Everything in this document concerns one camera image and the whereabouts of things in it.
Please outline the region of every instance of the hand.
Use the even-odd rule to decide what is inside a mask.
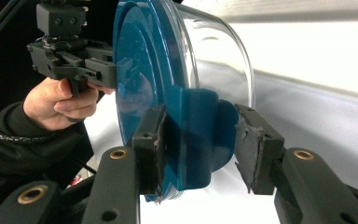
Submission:
[[[24,101],[24,112],[39,127],[56,131],[65,129],[73,122],[68,120],[84,119],[95,113],[98,91],[111,94],[112,89],[88,83],[88,88],[72,97],[67,79],[60,81],[46,78],[34,87]]]

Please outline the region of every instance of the brass screw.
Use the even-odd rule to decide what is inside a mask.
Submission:
[[[24,191],[18,198],[17,202],[21,204],[34,203],[43,198],[48,192],[48,186],[38,185]]]
[[[114,160],[120,160],[120,159],[123,159],[124,157],[126,157],[128,153],[129,153],[129,151],[127,151],[126,149],[119,149],[114,152],[111,152],[110,158],[112,158]]]
[[[313,159],[315,159],[315,157],[311,153],[305,150],[296,150],[295,156],[304,161],[312,161]]]

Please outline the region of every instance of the blue lid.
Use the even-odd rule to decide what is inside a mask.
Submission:
[[[122,0],[117,6],[113,40],[123,142],[131,139],[147,108],[166,107],[164,194],[171,187],[206,187],[211,172],[232,157],[238,120],[232,104],[219,101],[216,92],[188,88],[185,52],[175,24],[180,18],[175,18],[173,10],[170,0]],[[223,114],[228,119],[216,119]],[[216,129],[223,133],[216,134]]]

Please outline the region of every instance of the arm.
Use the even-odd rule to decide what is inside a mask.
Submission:
[[[83,119],[96,109],[98,90],[90,86],[73,98],[66,80],[45,79],[24,102],[0,113],[0,202],[13,189],[37,179],[65,158],[86,134]]]

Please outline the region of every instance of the black sleeve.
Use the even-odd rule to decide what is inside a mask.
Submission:
[[[72,151],[86,135],[84,124],[49,132],[32,123],[22,103],[0,113],[0,202],[17,187],[37,179]]]

